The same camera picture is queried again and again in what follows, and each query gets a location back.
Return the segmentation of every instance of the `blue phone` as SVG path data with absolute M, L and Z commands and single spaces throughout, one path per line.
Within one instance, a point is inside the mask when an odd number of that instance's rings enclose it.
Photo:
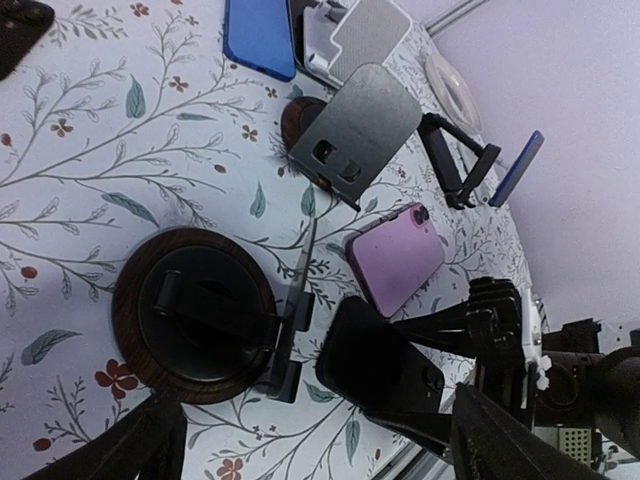
M 296 75 L 288 0 L 227 0 L 224 54 L 288 82 Z
M 520 153 L 515 163 L 509 169 L 507 176 L 504 177 L 504 180 L 502 180 L 500 185 L 498 185 L 496 193 L 491 197 L 491 200 L 489 200 L 489 205 L 492 207 L 501 207 L 504 205 L 504 202 L 507 201 L 507 198 L 509 198 L 513 189 L 516 188 L 516 185 L 522 178 L 522 175 L 524 175 L 524 172 L 527 170 L 529 165 L 531 165 L 533 158 L 536 156 L 543 143 L 544 137 L 542 134 L 538 130 L 533 132 L 533 135 L 531 135 L 531 138 L 525 145 L 524 150 L 522 150 L 522 153 Z

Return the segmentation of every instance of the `purple blue phone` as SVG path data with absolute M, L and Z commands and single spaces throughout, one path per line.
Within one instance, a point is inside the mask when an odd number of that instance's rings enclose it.
M 355 237 L 346 250 L 369 301 L 387 318 L 444 263 L 440 238 L 419 203 Z

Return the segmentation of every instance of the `pink phone case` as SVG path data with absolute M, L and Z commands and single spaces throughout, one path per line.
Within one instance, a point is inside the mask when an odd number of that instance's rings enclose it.
M 442 243 L 419 203 L 351 240 L 347 255 L 370 301 L 387 318 L 444 262 Z

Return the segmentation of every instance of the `floral tablecloth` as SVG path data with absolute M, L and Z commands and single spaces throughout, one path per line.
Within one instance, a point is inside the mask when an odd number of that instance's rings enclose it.
M 19 479 L 90 441 L 148 395 L 111 332 L 123 261 L 168 227 L 212 229 L 246 248 L 286 294 L 309 219 L 318 219 L 308 288 L 312 329 L 294 405 L 248 391 L 185 406 L 185 479 L 370 478 L 404 440 L 324 389 L 313 365 L 340 299 L 358 291 L 343 237 L 413 201 L 431 210 L 446 264 L 399 317 L 466 298 L 470 278 L 528 285 L 508 212 L 445 207 L 414 135 L 355 213 L 296 174 L 279 135 L 290 99 L 330 92 L 281 83 L 221 53 L 224 2 L 52 2 L 53 28 L 0 83 L 0 471 Z M 415 27 L 388 67 L 440 111 Z M 489 182 L 495 183 L 492 175 Z M 469 362 L 430 352 L 448 392 Z

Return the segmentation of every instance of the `white wall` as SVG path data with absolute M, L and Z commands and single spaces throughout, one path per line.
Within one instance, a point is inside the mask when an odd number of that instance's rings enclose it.
M 420 22 L 428 22 L 455 7 L 461 0 L 395 0 L 405 12 Z
M 510 205 L 554 323 L 640 319 L 640 2 L 491 0 L 436 38 L 515 158 Z

